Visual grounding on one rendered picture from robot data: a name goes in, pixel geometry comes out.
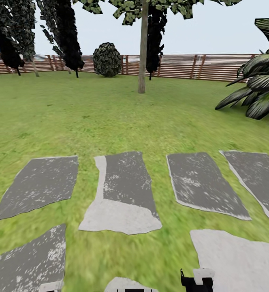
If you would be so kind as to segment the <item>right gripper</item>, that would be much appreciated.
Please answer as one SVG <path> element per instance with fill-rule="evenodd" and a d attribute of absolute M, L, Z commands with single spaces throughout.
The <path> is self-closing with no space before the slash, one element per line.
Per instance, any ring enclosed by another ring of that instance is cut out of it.
<path fill-rule="evenodd" d="M 183 270 L 181 269 L 181 283 L 186 287 L 186 292 L 213 292 L 213 281 L 211 278 L 201 277 L 201 284 L 197 284 L 194 277 L 184 277 Z"/>

